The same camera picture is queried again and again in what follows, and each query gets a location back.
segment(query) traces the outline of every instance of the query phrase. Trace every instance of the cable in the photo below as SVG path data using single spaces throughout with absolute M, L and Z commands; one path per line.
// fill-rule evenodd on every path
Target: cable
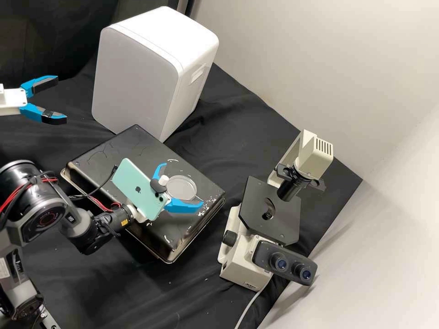
M 261 288 L 261 290 L 259 290 L 254 296 L 253 298 L 250 300 L 250 302 L 248 303 L 246 309 L 244 310 L 244 312 L 242 312 L 241 317 L 238 320 L 238 323 L 235 326 L 235 329 L 238 329 L 242 320 L 244 319 L 245 315 L 247 314 L 247 311 L 249 310 L 250 306 L 254 303 L 254 301 L 256 300 L 256 298 L 261 294 L 262 290 L 265 289 L 265 287 L 269 284 L 269 282 L 271 281 L 271 278 L 273 276 L 273 273 L 271 274 L 270 280 L 267 281 L 267 283 Z
M 41 310 L 38 312 L 38 315 L 37 315 L 37 317 L 35 318 L 35 321 L 33 322 L 33 325 L 32 325 L 32 327 L 31 327 L 31 329 L 34 329 L 34 328 L 35 328 L 35 325 L 37 324 L 38 319 L 41 317 L 41 314 L 43 314 L 44 309 L 45 309 L 45 304 L 46 304 L 46 299 L 43 297 L 43 303 L 42 303 L 41 306 L 40 306 Z
M 39 174 L 38 176 L 32 176 L 29 178 L 27 183 L 17 187 L 5 200 L 5 202 L 0 206 L 0 231 L 5 227 L 6 221 L 8 219 L 8 215 L 11 212 L 11 209 L 14 207 L 15 203 L 18 199 L 24 194 L 24 192 L 30 188 L 32 185 L 37 183 L 37 177 L 45 176 L 49 173 L 53 173 L 52 171 L 45 171 Z M 55 182 L 58 179 L 56 177 L 43 178 L 42 182 Z
M 85 198 L 85 197 L 88 197 L 88 196 L 91 196 L 92 194 L 95 194 L 97 191 L 99 191 L 105 184 L 107 184 L 107 182 L 110 180 L 110 178 L 113 176 L 113 174 L 116 172 L 116 170 L 118 169 L 118 166 L 117 165 L 115 165 L 114 167 L 113 167 L 113 169 L 111 169 L 111 173 L 110 173 L 110 175 L 107 177 L 107 179 L 105 179 L 105 181 L 102 183 L 102 184 L 100 184 L 96 189 L 94 189 L 93 191 L 91 191 L 90 193 L 88 193 L 88 194 L 77 194 L 77 195 L 72 195 L 72 196 L 69 196 L 69 198 L 70 199 L 72 199 L 72 200 L 80 200 L 80 199 L 83 199 L 83 198 Z

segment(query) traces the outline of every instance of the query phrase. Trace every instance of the smartphone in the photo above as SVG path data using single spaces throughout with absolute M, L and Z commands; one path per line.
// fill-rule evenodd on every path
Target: smartphone
M 113 184 L 133 203 L 141 215 L 154 221 L 169 200 L 166 193 L 156 193 L 151 179 L 127 158 L 122 159 L 112 178 Z

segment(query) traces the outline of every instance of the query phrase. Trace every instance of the microscope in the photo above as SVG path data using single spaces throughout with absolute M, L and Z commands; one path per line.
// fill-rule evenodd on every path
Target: microscope
M 317 264 L 285 246 L 299 240 L 297 194 L 308 186 L 324 191 L 321 176 L 332 160 L 332 144 L 303 130 L 267 182 L 248 177 L 241 204 L 230 209 L 218 254 L 220 277 L 256 292 L 273 274 L 312 284 Z
M 126 204 L 107 208 L 92 196 L 110 178 L 127 197 Z M 78 251 L 90 255 L 120 236 L 134 221 L 154 221 L 171 200 L 165 175 L 150 180 L 129 159 L 123 159 L 107 180 L 89 194 L 67 196 L 57 180 L 53 172 L 41 171 L 28 160 L 13 161 L 0 168 L 0 310 L 13 321 L 33 323 L 32 329 L 37 323 L 43 329 L 60 327 L 24 271 L 22 247 L 60 224 L 60 232 Z M 94 216 L 75 207 L 72 200 L 78 198 L 92 199 L 103 212 Z

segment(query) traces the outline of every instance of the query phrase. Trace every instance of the microscope base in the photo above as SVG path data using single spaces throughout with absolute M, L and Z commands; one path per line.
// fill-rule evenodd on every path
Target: microscope base
M 230 209 L 225 230 L 237 233 L 237 239 L 233 247 L 221 243 L 218 262 L 222 267 L 219 276 L 257 292 L 270 281 L 273 274 L 252 262 L 253 253 L 259 241 L 273 241 L 247 230 L 238 216 L 240 207 Z

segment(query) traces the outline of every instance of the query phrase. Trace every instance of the black mount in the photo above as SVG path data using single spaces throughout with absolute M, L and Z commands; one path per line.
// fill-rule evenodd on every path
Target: black mount
M 299 240 L 301 199 L 297 193 L 307 186 L 321 191 L 326 187 L 323 180 L 304 177 L 294 166 L 278 164 L 274 170 L 283 179 L 278 189 L 248 177 L 239 218 L 254 234 L 289 245 Z
M 289 245 L 299 240 L 300 206 L 299 197 L 283 201 L 276 187 L 249 176 L 239 218 L 254 234 Z

